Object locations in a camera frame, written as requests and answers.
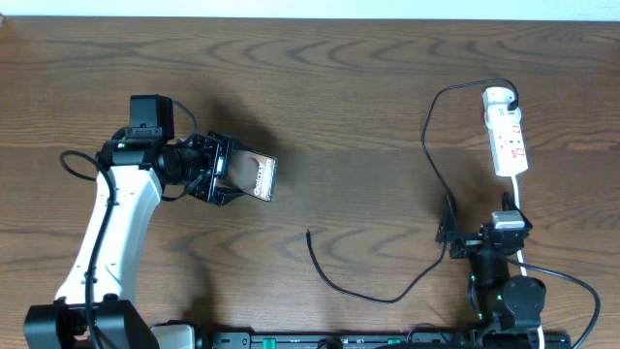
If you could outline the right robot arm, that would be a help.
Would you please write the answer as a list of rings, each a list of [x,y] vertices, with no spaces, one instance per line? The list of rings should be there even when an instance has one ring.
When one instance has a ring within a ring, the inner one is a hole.
[[[458,229],[455,212],[451,199],[445,199],[436,240],[449,249],[452,259],[470,263],[469,299],[480,322],[469,330],[469,341],[544,348],[545,285],[527,274],[512,274],[508,262],[523,249],[531,222],[508,193],[502,196],[502,208],[475,233]]]

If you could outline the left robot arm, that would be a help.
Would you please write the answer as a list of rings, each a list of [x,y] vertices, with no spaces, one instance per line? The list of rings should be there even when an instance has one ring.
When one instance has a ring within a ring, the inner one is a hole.
[[[134,95],[130,122],[95,157],[97,198],[77,259],[53,303],[33,305],[24,320],[31,348],[204,348],[196,326],[170,321],[148,326],[134,306],[147,228],[169,185],[223,206],[241,196],[218,186],[241,142],[218,133],[174,137],[177,103]]]

